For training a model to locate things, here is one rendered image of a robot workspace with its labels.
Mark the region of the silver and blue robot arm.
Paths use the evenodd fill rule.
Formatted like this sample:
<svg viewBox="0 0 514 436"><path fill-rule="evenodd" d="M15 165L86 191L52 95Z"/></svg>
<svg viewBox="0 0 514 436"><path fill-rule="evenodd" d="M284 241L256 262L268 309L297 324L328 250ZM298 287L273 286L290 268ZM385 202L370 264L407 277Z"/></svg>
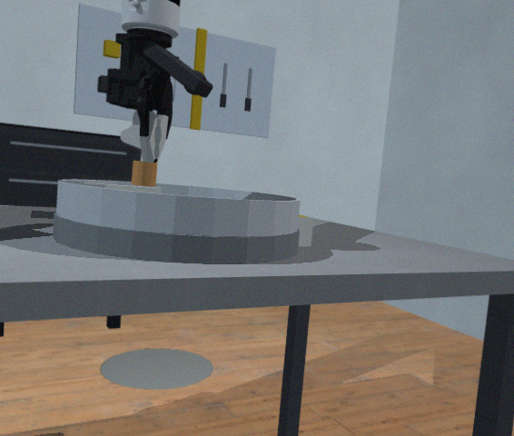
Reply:
<svg viewBox="0 0 514 436"><path fill-rule="evenodd" d="M174 39L179 34L180 1L123 0L122 28L125 32L133 28L152 29ZM143 54L181 83L189 94L207 97L213 89L203 73L194 71L155 42L150 41Z"/></svg>

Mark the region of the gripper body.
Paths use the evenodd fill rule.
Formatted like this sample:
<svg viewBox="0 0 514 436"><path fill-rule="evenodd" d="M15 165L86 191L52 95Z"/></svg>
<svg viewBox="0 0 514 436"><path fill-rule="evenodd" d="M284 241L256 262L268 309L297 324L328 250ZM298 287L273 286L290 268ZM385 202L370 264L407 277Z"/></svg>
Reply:
<svg viewBox="0 0 514 436"><path fill-rule="evenodd" d="M146 57L143 51L150 41L170 48L172 39L167 33L145 28L133 28L127 30L127 34L116 34L115 42L121 45L120 69L108 69L106 102L137 110L134 104L142 94L141 89L146 89L151 83L153 109L165 113L173 102L171 76Z"/></svg>

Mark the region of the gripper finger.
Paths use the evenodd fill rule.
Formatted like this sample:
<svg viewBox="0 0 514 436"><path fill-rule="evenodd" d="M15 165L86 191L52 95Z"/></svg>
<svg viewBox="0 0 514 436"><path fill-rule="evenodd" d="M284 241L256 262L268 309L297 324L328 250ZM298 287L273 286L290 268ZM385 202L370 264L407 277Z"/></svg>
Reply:
<svg viewBox="0 0 514 436"><path fill-rule="evenodd" d="M154 163L154 131L157 118L153 112L150 97L150 84L141 89L137 100L137 110L133 114L133 124L121 131L121 140L125 144L141 149L143 162Z"/></svg>
<svg viewBox="0 0 514 436"><path fill-rule="evenodd" d="M172 117L173 117L173 103L170 108L165 109L165 113L155 114L157 118L157 125L154 133L155 140L155 148L154 148L154 156L155 163L158 163L161 152L163 150L163 146L165 141L167 140L168 133L170 131Z"/></svg>

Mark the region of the bronze bushing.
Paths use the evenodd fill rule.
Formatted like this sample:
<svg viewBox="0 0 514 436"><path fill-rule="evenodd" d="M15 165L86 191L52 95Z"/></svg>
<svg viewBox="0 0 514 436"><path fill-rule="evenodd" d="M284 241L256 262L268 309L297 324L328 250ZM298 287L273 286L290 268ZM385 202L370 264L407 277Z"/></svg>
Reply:
<svg viewBox="0 0 514 436"><path fill-rule="evenodd" d="M157 163L133 161L132 184L156 186Z"/></svg>

